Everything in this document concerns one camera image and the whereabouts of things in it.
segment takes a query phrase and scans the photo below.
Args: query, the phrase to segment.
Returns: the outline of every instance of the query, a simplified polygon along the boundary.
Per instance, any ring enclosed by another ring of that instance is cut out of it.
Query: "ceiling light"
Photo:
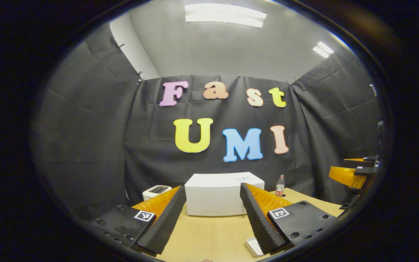
[[[323,43],[323,42],[319,42],[318,43],[318,46],[322,49],[322,50],[324,50],[324,51],[326,51],[326,53],[334,53],[334,51],[332,51],[332,49],[331,48],[329,48],[325,43]]]
[[[266,13],[237,5],[201,3],[185,5],[186,22],[225,22],[261,28]]]
[[[319,48],[319,47],[314,47],[313,48],[313,51],[315,51],[316,53],[318,53],[319,55],[321,55],[322,57],[324,57],[324,58],[328,58],[329,57],[329,54],[328,53],[326,53],[324,50],[322,50],[321,48]]]

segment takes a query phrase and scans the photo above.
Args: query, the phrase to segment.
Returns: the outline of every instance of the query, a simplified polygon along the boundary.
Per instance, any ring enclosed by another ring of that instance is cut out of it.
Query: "ceiling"
[[[293,82],[324,58],[319,41],[339,46],[320,25],[269,0],[227,0],[267,14],[261,28],[185,21],[185,4],[152,0],[129,12],[133,28],[161,76],[239,75]]]

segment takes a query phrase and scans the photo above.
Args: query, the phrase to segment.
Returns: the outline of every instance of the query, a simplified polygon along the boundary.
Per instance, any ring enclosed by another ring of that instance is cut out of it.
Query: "wooden table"
[[[284,194],[284,199],[289,202],[305,200],[333,216],[343,212],[339,209],[341,205],[321,201],[289,188],[284,189]],[[168,244],[156,258],[168,262],[201,262],[205,259],[214,262],[250,262],[270,256],[253,257],[244,245],[249,237],[254,237],[254,234],[246,214],[189,216],[185,204]]]

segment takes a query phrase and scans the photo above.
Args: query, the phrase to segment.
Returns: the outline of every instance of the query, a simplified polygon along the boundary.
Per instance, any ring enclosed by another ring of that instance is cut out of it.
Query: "blue letter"
[[[237,160],[237,156],[235,155],[234,151],[237,151],[240,159],[245,159],[245,155],[247,154],[248,149],[250,148],[250,152],[248,153],[247,158],[250,160],[261,159],[263,154],[261,154],[260,150],[260,134],[261,129],[258,128],[251,128],[247,132],[247,136],[245,140],[242,140],[240,134],[236,129],[228,128],[223,130],[223,135],[226,136],[226,143],[227,143],[227,154],[224,156],[225,162],[234,162]]]

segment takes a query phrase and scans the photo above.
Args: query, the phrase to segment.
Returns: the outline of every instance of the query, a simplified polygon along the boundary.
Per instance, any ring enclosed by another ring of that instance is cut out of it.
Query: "white device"
[[[160,184],[158,186],[153,186],[150,189],[145,190],[142,195],[143,195],[143,200],[147,200],[153,197],[156,197],[159,194],[162,194],[166,191],[171,190],[172,187],[170,186],[161,186]]]
[[[254,257],[261,257],[263,255],[263,251],[261,251],[261,247],[255,237],[247,238],[245,246]]]
[[[264,189],[264,181],[250,172],[193,174],[185,183],[187,212],[199,216],[246,214],[240,198],[240,183]]]

